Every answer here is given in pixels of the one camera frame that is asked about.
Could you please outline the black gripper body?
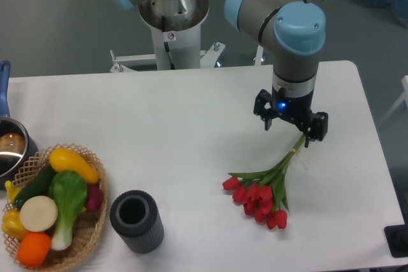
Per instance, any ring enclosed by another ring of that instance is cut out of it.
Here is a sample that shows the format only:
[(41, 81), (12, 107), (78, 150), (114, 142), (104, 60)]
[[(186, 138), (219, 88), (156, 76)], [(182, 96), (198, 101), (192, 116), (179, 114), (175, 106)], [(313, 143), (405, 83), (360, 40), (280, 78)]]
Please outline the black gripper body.
[(302, 97), (288, 97), (286, 89), (272, 88), (270, 120), (279, 118), (307, 131), (311, 123), (311, 104), (314, 90)]

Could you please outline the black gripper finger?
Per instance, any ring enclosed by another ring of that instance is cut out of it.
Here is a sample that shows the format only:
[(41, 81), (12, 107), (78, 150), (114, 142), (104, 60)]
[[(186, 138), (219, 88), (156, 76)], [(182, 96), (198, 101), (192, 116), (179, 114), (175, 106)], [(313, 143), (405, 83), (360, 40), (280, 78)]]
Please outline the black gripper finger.
[(259, 116), (264, 123), (264, 129), (269, 130), (272, 120), (277, 117), (277, 112), (273, 107), (267, 108), (267, 105), (272, 101), (272, 95), (262, 89), (255, 98), (253, 113)]
[(328, 114), (326, 112), (310, 113), (305, 123), (301, 123), (301, 132), (305, 135), (304, 147), (308, 148), (313, 141), (323, 141), (328, 132)]

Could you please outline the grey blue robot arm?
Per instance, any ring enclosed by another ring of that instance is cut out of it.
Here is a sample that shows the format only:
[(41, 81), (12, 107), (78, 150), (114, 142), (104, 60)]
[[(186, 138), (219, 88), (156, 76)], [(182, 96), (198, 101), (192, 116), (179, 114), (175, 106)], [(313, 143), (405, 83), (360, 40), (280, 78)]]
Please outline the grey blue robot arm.
[[(189, 69), (201, 64), (201, 24), (209, 0), (114, 0), (137, 8), (150, 27), (157, 68)], [(322, 141), (328, 115), (314, 113), (312, 96), (325, 42), (324, 0), (225, 0), (224, 16), (238, 31), (275, 55), (272, 89), (255, 98), (254, 113), (269, 128), (280, 118), (295, 125), (306, 142)]]

